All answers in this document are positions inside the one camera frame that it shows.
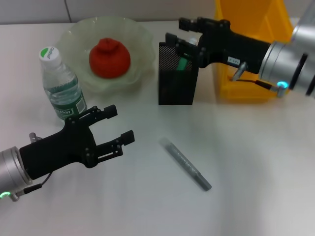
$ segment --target red object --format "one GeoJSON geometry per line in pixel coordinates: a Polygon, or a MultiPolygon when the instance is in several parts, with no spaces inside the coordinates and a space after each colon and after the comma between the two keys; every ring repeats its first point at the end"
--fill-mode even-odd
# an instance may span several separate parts
{"type": "Polygon", "coordinates": [[[90,52],[90,67],[100,77],[116,78],[128,71],[130,54],[121,42],[103,38],[90,52]]]}

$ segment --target clear bowl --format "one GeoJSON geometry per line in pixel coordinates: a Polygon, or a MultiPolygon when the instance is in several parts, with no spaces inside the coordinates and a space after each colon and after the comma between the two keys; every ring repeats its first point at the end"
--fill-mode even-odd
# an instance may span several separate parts
{"type": "Polygon", "coordinates": [[[80,83],[93,92],[104,92],[134,84],[144,72],[153,68],[155,53],[152,40],[151,33],[133,20],[102,16],[76,23],[63,33],[56,47],[63,62],[75,72],[80,83]],[[131,65],[126,74],[104,79],[91,71],[89,54],[102,38],[115,39],[127,47],[131,65]]]}

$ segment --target white bottle cap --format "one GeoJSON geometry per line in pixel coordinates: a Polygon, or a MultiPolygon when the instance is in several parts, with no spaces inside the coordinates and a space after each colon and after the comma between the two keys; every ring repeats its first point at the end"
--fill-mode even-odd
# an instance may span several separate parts
{"type": "Polygon", "coordinates": [[[46,68],[54,68],[61,64],[61,56],[57,48],[46,47],[40,50],[39,59],[46,68]]]}

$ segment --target water bottle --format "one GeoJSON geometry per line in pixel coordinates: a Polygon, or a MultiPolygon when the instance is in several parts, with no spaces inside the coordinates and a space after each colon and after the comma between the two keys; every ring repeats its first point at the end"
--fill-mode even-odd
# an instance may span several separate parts
{"type": "Polygon", "coordinates": [[[43,87],[57,116],[65,120],[87,109],[78,78],[62,62],[57,48],[46,47],[39,53],[43,87]]]}

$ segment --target marker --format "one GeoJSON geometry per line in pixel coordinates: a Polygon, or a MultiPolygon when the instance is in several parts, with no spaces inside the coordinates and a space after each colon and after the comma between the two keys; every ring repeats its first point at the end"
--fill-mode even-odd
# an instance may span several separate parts
{"type": "Polygon", "coordinates": [[[185,171],[205,190],[212,188],[211,184],[202,176],[193,164],[167,138],[160,141],[169,154],[185,169],[185,171]]]}
{"type": "MultiPolygon", "coordinates": [[[[197,44],[197,39],[192,37],[192,38],[190,38],[188,40],[188,43],[196,45],[197,44]]],[[[188,64],[188,60],[186,58],[180,58],[176,70],[185,70],[187,64],[188,64]]]]}

